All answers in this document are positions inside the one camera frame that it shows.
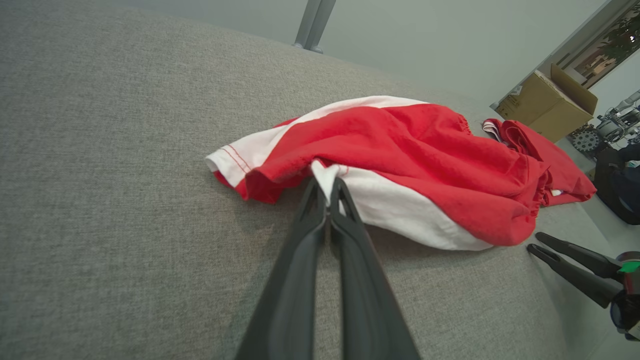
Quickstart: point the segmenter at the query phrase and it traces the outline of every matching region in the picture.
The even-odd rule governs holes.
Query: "green tape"
[[[618,272],[635,272],[638,268],[640,268],[640,261],[629,261],[628,263],[622,264]]]

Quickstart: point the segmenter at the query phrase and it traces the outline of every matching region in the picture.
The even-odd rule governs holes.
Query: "gray table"
[[[386,94],[489,107],[208,24],[86,1],[0,5],[0,354],[229,359],[302,188],[243,202],[203,158],[322,105]],[[598,251],[578,204],[538,229]],[[370,228],[424,359],[584,359],[607,313],[524,246],[435,250]],[[316,358],[340,354],[319,259]]]

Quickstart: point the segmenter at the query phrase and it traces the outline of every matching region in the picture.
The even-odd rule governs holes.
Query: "folded red garment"
[[[550,174],[445,106],[389,96],[329,104],[205,160],[245,200],[269,203],[311,170],[323,188],[339,176],[365,223],[447,250],[524,241]]]
[[[502,141],[515,151],[529,155],[548,165],[545,183],[545,206],[586,201],[596,193],[589,178],[580,171],[573,160],[558,146],[520,122],[488,119],[498,128]]]

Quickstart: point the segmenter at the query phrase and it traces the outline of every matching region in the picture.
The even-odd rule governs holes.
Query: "black cloth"
[[[640,216],[627,209],[620,199],[631,209],[634,209],[632,204],[640,205],[636,200],[640,199],[640,169],[625,168],[627,161],[636,158],[640,160],[640,144],[629,145],[620,151],[611,148],[602,151],[597,157],[593,181],[602,202],[631,225],[640,225]]]

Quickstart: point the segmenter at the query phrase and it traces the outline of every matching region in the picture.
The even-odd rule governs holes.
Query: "green plant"
[[[629,13],[630,16],[620,19],[604,35],[606,42],[599,47],[607,59],[615,59],[616,63],[621,63],[640,48],[640,4],[631,8]]]

